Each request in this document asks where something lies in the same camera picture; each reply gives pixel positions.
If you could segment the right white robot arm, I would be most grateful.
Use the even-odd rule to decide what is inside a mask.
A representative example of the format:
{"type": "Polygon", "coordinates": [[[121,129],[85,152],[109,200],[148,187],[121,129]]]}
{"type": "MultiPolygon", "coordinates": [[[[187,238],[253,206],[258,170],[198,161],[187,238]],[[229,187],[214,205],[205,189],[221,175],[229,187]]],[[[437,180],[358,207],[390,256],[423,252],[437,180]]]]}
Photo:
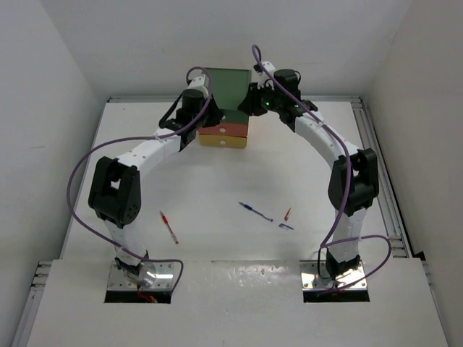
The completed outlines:
{"type": "Polygon", "coordinates": [[[377,155],[347,141],[326,123],[314,103],[301,98],[298,72],[255,70],[260,79],[250,83],[239,109],[249,116],[277,113],[280,121],[308,141],[331,169],[328,198],[336,217],[321,245],[326,248],[328,278],[333,280],[360,263],[362,224],[379,194],[377,155]]]}

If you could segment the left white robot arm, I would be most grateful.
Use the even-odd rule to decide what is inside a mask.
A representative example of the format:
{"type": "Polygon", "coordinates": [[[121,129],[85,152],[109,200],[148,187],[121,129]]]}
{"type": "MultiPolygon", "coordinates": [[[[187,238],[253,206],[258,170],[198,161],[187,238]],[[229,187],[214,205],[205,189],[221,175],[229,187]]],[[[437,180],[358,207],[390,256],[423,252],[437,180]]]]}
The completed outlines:
{"type": "Polygon", "coordinates": [[[131,281],[141,283],[155,273],[135,225],[141,211],[142,180],[164,159],[185,149],[199,128],[217,125],[222,116],[211,93],[186,89],[161,118],[152,139],[96,163],[88,204],[109,230],[116,265],[131,281]]]}

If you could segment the orange drawer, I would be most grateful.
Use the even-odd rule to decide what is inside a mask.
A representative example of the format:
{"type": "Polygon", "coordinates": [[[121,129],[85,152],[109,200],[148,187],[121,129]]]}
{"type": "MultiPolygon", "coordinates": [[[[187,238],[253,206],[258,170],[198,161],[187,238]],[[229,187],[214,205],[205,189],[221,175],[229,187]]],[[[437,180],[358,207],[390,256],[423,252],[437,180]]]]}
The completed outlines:
{"type": "Polygon", "coordinates": [[[229,137],[247,137],[248,124],[240,123],[220,123],[214,127],[202,127],[199,129],[200,134],[204,135],[222,135],[229,137]]]}

